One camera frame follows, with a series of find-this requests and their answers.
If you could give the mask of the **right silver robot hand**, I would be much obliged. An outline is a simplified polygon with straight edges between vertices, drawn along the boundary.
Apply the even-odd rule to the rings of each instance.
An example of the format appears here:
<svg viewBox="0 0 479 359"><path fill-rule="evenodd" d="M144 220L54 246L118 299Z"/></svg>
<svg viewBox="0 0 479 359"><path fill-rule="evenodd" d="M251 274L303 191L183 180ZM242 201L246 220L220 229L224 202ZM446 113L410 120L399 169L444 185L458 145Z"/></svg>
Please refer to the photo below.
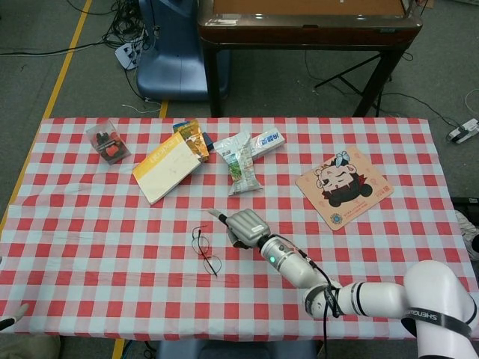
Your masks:
<svg viewBox="0 0 479 359"><path fill-rule="evenodd" d="M230 216L217 209L207 211L227 227L228 238L234 248L256 248L271 235L269 225L252 209L244 209Z"/></svg>

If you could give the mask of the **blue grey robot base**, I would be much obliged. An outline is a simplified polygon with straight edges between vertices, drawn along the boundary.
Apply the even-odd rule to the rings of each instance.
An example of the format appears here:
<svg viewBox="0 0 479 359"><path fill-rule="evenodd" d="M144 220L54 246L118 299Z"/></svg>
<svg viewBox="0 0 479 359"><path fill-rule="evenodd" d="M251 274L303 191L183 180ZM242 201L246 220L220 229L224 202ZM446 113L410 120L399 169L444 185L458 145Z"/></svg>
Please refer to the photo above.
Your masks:
<svg viewBox="0 0 479 359"><path fill-rule="evenodd" d="M155 359L317 359L315 340L231 342L221 340L161 341Z"/></svg>

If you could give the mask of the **white blue toothpaste box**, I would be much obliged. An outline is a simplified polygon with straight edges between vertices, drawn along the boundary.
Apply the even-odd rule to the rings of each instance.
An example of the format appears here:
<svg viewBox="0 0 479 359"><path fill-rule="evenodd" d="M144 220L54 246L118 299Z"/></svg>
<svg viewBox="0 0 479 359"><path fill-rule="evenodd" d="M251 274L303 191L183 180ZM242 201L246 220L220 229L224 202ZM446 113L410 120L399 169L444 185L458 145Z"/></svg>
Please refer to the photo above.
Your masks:
<svg viewBox="0 0 479 359"><path fill-rule="evenodd" d="M259 159L284 143L285 138L276 127L268 129L250 140L251 157Z"/></svg>

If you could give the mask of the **white power strip with plugs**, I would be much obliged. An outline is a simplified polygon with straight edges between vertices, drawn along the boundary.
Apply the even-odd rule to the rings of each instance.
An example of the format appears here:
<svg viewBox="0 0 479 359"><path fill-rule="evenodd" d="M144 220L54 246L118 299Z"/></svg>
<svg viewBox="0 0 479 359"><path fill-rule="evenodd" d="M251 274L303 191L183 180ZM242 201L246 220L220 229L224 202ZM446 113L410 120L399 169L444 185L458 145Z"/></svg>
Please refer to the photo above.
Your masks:
<svg viewBox="0 0 479 359"><path fill-rule="evenodd" d="M126 42L115 50L115 56L125 70L134 70L138 66L143 52L143 45L144 40L138 37Z"/></svg>

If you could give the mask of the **clear box with red items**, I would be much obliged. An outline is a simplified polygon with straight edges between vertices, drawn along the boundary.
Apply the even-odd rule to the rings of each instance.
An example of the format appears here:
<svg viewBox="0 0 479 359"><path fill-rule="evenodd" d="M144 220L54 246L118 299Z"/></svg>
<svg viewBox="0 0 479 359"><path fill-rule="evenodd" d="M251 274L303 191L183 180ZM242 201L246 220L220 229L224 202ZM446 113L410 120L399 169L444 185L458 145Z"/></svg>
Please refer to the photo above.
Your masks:
<svg viewBox="0 0 479 359"><path fill-rule="evenodd" d="M125 142L110 120L101 120L86 131L91 146L109 165L113 165L130 155Z"/></svg>

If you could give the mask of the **cartoon character mouse pad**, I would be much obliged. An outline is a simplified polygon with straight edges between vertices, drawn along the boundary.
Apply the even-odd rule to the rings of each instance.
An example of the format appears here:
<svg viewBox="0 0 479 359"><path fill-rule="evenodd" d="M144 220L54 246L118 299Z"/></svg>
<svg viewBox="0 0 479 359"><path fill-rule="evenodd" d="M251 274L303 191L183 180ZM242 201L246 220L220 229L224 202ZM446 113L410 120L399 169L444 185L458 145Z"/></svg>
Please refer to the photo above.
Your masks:
<svg viewBox="0 0 479 359"><path fill-rule="evenodd" d="M336 153L296 185L333 231L394 193L394 186L357 147Z"/></svg>

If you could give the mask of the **white crumpled cloth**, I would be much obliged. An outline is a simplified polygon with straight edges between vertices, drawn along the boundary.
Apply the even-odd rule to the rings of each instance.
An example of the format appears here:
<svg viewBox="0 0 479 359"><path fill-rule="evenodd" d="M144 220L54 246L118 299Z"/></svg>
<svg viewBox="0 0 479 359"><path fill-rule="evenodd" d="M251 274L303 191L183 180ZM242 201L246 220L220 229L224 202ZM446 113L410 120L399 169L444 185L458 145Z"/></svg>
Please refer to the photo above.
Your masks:
<svg viewBox="0 0 479 359"><path fill-rule="evenodd" d="M479 261L479 227L473 225L460 211L455 211L464 245L471 261Z"/></svg>

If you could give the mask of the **silver green snack bag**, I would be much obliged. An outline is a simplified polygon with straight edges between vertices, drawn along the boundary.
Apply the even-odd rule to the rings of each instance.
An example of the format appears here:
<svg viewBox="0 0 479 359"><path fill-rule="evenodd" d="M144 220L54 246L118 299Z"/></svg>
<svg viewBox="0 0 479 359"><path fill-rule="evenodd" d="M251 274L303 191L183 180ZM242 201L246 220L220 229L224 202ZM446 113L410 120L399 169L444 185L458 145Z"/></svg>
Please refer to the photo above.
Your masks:
<svg viewBox="0 0 479 359"><path fill-rule="evenodd" d="M228 165L228 172L233 181L228 192L229 196L263 188L254 172L249 132L239 132L217 141L214 149Z"/></svg>

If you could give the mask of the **thin-framed eyeglasses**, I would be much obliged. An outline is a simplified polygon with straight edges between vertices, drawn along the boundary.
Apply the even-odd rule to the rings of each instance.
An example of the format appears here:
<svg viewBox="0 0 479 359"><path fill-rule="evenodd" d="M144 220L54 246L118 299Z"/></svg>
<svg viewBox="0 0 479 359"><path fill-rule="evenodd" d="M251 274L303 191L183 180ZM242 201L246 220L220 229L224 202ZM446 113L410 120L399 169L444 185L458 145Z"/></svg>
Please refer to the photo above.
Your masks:
<svg viewBox="0 0 479 359"><path fill-rule="evenodd" d="M205 226L198 226L192 229L191 246L202 261L206 272L218 277L222 269L222 261L213 253L210 240L204 235L204 228Z"/></svg>

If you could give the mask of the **dark brown wooden table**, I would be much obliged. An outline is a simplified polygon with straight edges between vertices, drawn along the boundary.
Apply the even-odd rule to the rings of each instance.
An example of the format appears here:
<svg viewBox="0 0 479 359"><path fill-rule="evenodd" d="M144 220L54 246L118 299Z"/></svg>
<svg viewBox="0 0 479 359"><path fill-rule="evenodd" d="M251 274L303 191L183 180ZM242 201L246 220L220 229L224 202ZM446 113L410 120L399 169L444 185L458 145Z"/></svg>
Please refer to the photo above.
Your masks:
<svg viewBox="0 0 479 359"><path fill-rule="evenodd" d="M422 28L416 0L197 0L212 117L222 116L217 54L227 49L375 51L354 115L365 116Z"/></svg>

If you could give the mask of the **blue plastic chair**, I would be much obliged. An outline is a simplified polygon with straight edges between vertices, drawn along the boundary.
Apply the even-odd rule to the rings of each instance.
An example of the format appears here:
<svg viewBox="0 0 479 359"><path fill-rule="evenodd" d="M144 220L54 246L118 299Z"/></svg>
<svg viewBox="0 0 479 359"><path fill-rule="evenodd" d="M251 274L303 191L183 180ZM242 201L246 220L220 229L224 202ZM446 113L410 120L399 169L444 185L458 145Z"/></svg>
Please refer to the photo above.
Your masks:
<svg viewBox="0 0 479 359"><path fill-rule="evenodd" d="M147 33L137 67L139 93L154 100L207 101L198 0L138 2Z"/></svg>

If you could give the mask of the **red white checkered tablecloth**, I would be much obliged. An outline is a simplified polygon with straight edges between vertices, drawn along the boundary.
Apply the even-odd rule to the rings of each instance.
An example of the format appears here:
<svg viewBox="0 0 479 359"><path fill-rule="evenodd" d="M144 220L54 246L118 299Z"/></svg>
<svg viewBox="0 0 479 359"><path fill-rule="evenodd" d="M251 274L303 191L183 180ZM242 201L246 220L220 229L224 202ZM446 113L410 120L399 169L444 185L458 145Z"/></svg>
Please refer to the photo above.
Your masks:
<svg viewBox="0 0 479 359"><path fill-rule="evenodd" d="M426 120L411 118L209 118L213 140L276 127L286 142L254 168L262 189L229 196L228 167L216 154L150 205L134 167L172 133L173 119L115 118L130 155L109 165L86 131L94 118L44 120L0 236L0 319L25 303L13 326L48 333L134 340L404 338L397 320L344 316L327 325L304 311L294 289L257 251L232 248L209 214L253 209L326 274L353 282L401 283L421 260L446 263L479 304ZM296 179L356 146L394 186L392 196L330 230ZM205 226L222 261L208 274L191 246Z"/></svg>

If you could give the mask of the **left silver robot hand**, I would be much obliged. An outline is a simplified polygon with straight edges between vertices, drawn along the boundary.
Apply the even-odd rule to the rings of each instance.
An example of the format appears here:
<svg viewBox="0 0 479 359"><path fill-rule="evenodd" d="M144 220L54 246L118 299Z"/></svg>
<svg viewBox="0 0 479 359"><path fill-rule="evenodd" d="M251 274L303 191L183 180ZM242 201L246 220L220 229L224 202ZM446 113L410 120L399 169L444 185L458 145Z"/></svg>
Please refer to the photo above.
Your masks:
<svg viewBox="0 0 479 359"><path fill-rule="evenodd" d="M15 314L0 320L0 331L3 331L4 329L16 324L25 315L28 309L29 304L25 303L19 307L18 311L16 311Z"/></svg>

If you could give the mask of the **white power strip grey plug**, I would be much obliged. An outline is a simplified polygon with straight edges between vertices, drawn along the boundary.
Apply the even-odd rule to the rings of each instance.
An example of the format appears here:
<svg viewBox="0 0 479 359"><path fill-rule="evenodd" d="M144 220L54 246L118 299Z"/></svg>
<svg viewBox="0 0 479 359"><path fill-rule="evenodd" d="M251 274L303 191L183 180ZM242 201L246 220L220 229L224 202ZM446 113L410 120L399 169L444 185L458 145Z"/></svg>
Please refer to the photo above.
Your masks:
<svg viewBox="0 0 479 359"><path fill-rule="evenodd" d="M475 118L465 122L447 135L447 140L454 144L461 144L470 138L479 135L479 121Z"/></svg>

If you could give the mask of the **orange snack packet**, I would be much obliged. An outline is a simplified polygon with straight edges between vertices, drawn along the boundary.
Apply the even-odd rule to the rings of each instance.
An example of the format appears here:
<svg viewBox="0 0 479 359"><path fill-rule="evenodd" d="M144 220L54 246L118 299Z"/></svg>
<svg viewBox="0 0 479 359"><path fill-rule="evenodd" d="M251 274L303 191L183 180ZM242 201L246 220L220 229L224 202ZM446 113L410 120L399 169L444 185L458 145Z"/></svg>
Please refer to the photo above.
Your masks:
<svg viewBox="0 0 479 359"><path fill-rule="evenodd" d="M189 146L190 150L201 162L206 162L209 160L209 150L207 149L203 132L201 131L197 120L191 120L188 123L179 126L176 131L182 135L183 140Z"/></svg>

